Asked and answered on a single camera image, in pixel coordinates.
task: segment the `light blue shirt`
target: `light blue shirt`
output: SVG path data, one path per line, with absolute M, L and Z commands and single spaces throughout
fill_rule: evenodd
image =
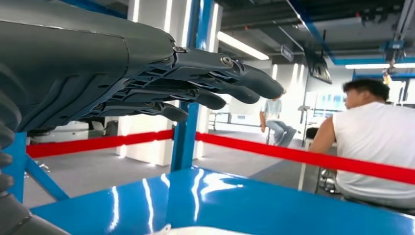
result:
M 280 99 L 273 101 L 268 99 L 264 105 L 262 105 L 261 112 L 265 113 L 265 120 L 279 120 L 279 114 L 282 110 L 282 103 Z

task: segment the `sign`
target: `sign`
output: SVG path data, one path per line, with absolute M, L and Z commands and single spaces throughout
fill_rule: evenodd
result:
M 293 52 L 290 49 L 288 49 L 286 45 L 281 46 L 281 54 L 285 57 L 285 59 L 287 59 L 290 62 L 294 60 Z

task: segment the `short black hair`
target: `short black hair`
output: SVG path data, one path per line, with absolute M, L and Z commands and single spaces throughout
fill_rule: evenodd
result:
M 343 84 L 343 91 L 357 90 L 359 92 L 368 91 L 372 95 L 386 101 L 389 99 L 389 87 L 380 80 L 358 79 Z

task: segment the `jeans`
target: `jeans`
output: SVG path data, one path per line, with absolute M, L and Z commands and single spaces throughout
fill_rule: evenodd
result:
M 283 121 L 270 120 L 265 124 L 274 131 L 274 143 L 278 146 L 288 147 L 296 134 L 296 130 L 291 126 L 285 125 Z

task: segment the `man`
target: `man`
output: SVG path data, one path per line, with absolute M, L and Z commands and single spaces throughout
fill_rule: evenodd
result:
M 415 110 L 387 105 L 389 87 L 380 81 L 343 85 L 347 111 L 319 128 L 310 151 L 326 153 L 337 141 L 341 157 L 415 168 Z M 338 171 L 336 186 L 345 198 L 397 209 L 415 209 L 415 186 Z
M 282 110 L 280 98 L 283 94 L 274 99 L 268 99 L 261 108 L 259 118 L 261 120 L 261 131 L 265 132 L 266 127 L 270 128 L 274 131 L 274 144 L 288 147 L 296 130 L 291 126 L 287 126 L 280 120 L 280 113 Z

